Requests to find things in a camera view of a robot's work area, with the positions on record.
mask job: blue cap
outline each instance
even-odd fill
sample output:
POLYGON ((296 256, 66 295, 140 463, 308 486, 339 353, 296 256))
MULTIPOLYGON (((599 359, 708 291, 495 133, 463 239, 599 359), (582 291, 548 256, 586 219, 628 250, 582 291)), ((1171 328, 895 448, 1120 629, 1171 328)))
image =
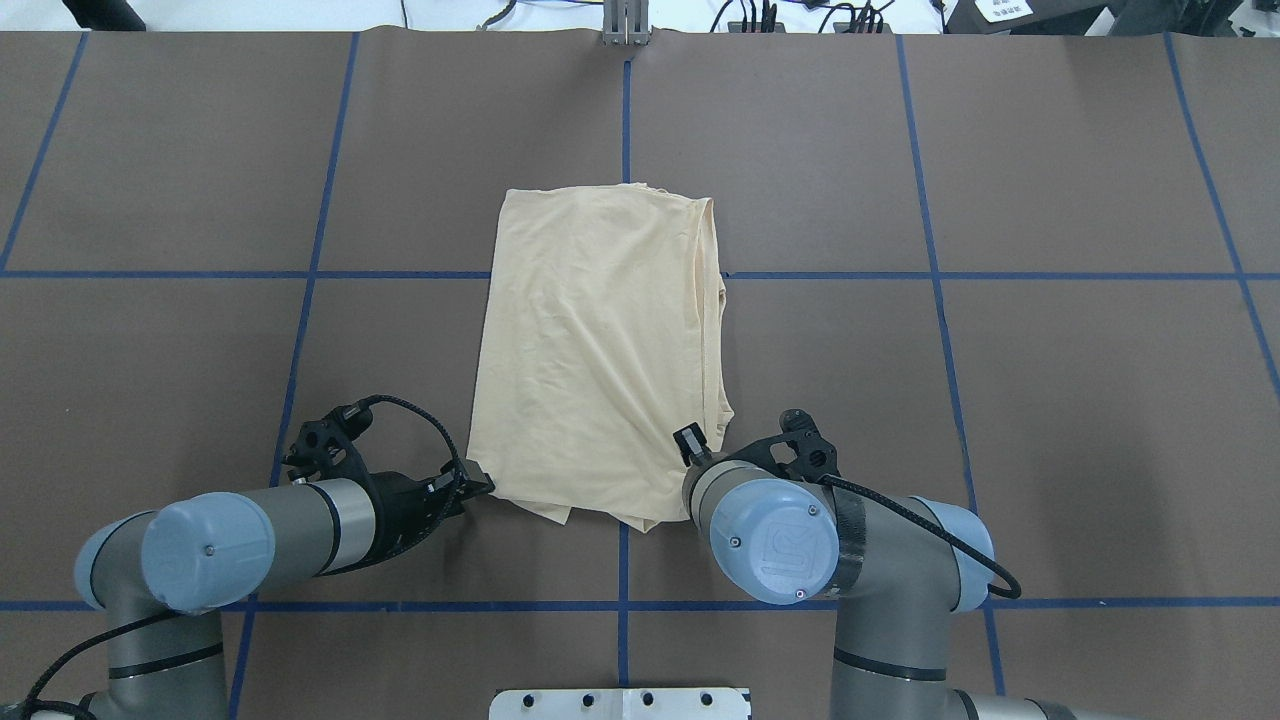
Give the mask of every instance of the blue cap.
POLYGON ((142 536, 142 578, 156 600, 198 615, 257 589, 275 559, 266 512, 234 492, 175 502, 142 536))
MULTIPOLYGON (((943 530, 969 543, 987 557, 996 559, 996 547, 991 542, 991 533, 987 532, 987 525, 982 524, 977 515, 956 505, 925 500, 914 495, 911 497, 923 502, 933 512, 943 530)), ((977 610, 987 600, 987 585, 996 578, 996 574, 960 550, 952 547, 951 552, 956 556, 956 568, 960 570, 960 600, 951 611, 977 610)))
POLYGON ((712 553, 733 584, 771 605, 813 597, 831 580, 840 536, 827 506, 790 480, 748 480, 710 521, 712 553))
POLYGON ((99 602, 97 596, 93 594, 93 564, 97 562, 97 553, 102 552, 102 546, 106 544, 108 538, 110 538, 111 533, 118 530, 120 525, 128 523, 138 515, 146 515, 147 512, 151 511, 147 510, 143 512, 134 512, 128 518, 116 520, 93 533, 87 541, 84 541, 84 546, 81 547, 79 555, 76 556, 76 568, 72 570, 72 578, 76 580, 76 592, 81 593, 81 598, 83 598, 90 607, 95 610, 104 610, 102 603, 99 602))

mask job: white label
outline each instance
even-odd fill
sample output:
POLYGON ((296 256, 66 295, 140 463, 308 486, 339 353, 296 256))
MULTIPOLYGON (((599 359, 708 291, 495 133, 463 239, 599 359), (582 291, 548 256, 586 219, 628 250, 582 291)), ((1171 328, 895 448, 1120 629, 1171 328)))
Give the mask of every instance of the white label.
POLYGON ((974 0, 974 4, 988 23, 1002 23, 1032 14, 1027 0, 974 0))

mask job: robotic arm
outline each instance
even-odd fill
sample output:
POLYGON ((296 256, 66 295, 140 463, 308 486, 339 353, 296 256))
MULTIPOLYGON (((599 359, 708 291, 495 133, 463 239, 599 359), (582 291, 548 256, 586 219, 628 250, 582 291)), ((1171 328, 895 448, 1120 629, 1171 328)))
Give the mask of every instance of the robotic arm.
POLYGON ((293 468, 289 486, 201 495, 95 533, 76 560, 76 587, 115 628, 99 635, 108 643, 109 689, 77 705, 37 700, 73 651, 0 717, 227 720, 219 607, 389 560, 462 512, 463 501, 493 491, 435 418, 390 396, 303 423, 283 461, 293 468), (371 406, 379 402, 436 427, 452 455, 439 475, 369 473, 353 442, 372 424, 371 406))
POLYGON ((803 410, 782 433, 731 455, 701 429, 675 433, 685 502, 721 570, 756 600, 838 601, 832 720, 1124 720, 946 687, 951 615, 1021 588, 993 560, 986 525, 923 497, 887 497, 840 477, 836 448, 803 410), (776 446, 795 460, 780 462, 776 446), (1009 588, 989 584, 995 575, 1009 588))

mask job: folded fabric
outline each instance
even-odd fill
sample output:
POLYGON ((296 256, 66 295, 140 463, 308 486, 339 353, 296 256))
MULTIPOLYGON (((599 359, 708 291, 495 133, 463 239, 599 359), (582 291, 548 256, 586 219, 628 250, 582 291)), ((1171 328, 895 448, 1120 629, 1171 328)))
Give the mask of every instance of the folded fabric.
POLYGON ((709 199, 644 184, 507 193, 498 219, 467 456, 494 495, 563 524, 685 520, 672 432, 718 450, 721 375, 709 199))

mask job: black band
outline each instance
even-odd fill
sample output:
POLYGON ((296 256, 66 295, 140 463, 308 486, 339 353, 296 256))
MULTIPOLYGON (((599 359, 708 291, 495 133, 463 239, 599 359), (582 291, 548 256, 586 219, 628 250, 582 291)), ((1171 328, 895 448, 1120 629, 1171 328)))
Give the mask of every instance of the black band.
POLYGON ((218 643, 192 652, 184 652, 182 655, 165 657, 164 660, 152 660, 151 662, 141 662, 138 665, 125 665, 124 667, 111 667, 110 671, 108 671, 106 676, 113 680, 123 680, 124 678, 148 675, 151 673, 159 673, 161 670, 172 670, 174 667, 180 667, 183 665, 191 665, 192 662, 197 662, 200 660, 207 660, 210 657, 216 657, 221 653, 223 653, 223 643, 218 643))
POLYGON ((947 679, 946 667, 911 667, 908 665, 893 665, 892 662, 881 662, 879 660, 872 660, 869 657, 845 652, 838 647, 836 648, 836 660, 849 665, 850 667, 858 667, 859 670, 867 670, 868 673, 876 673, 877 675, 901 678, 904 680, 937 682, 947 679))
POLYGON ((329 565, 333 564, 333 559, 338 556, 338 546, 342 544, 342 518, 338 516, 338 506, 333 503, 333 498, 329 497, 329 493, 311 483, 302 484, 316 491, 316 495, 324 498, 324 503, 329 506, 329 518, 333 520, 333 546, 329 548, 329 557, 326 557, 324 565, 320 566, 320 573, 324 573, 329 569, 329 565))
POLYGON ((1041 712, 1043 712, 1044 717, 1047 717, 1048 720, 1076 720, 1075 714, 1071 712, 1071 708, 1066 707, 1065 705, 1059 705, 1056 702, 1050 702, 1047 700, 1027 698, 1027 701, 1034 702, 1036 707, 1039 707, 1041 712))
POLYGON ((969 693, 966 693, 964 691, 955 691, 955 689, 951 691, 951 692, 956 693, 956 697, 960 698, 960 705, 964 706, 964 716, 965 716, 965 719, 966 720, 978 720, 978 708, 974 707, 973 698, 969 697, 969 693))

